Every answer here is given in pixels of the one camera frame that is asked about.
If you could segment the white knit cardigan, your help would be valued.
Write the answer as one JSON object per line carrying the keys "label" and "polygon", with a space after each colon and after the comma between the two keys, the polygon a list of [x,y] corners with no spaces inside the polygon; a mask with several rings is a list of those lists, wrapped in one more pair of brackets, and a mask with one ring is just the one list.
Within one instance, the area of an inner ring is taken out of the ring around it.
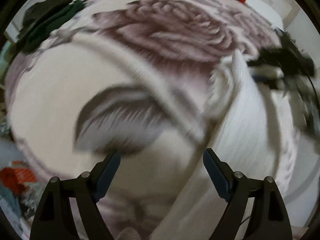
{"label": "white knit cardigan", "polygon": [[[206,116],[217,118],[208,147],[229,166],[254,179],[272,176],[282,195],[289,188],[299,133],[289,98],[252,79],[244,56],[235,51],[212,76]],[[151,239],[208,239],[226,208],[199,162]]]}

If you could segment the white pillow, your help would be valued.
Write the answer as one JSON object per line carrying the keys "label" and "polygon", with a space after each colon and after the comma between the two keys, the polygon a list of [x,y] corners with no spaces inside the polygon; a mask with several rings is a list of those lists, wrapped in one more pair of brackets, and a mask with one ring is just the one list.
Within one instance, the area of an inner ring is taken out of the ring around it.
{"label": "white pillow", "polygon": [[262,0],[246,0],[245,4],[268,20],[273,27],[285,30],[281,16]]}

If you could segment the dark green garment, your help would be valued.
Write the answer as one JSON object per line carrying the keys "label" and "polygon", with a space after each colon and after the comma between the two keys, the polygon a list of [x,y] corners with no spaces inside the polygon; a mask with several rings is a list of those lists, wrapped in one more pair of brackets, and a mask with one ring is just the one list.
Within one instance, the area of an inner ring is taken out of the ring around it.
{"label": "dark green garment", "polygon": [[60,28],[84,7],[84,0],[45,0],[35,3],[24,14],[16,51],[32,53],[52,31]]}

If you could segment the floral purple bed blanket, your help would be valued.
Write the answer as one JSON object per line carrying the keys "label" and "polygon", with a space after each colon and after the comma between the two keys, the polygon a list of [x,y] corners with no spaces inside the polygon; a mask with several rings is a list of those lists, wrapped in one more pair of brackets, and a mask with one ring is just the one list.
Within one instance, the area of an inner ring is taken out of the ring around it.
{"label": "floral purple bed blanket", "polygon": [[98,209],[112,236],[151,239],[217,127],[206,116],[213,72],[235,51],[247,62],[279,46],[272,24],[235,0],[88,0],[9,69],[16,145],[41,181],[119,150]]}

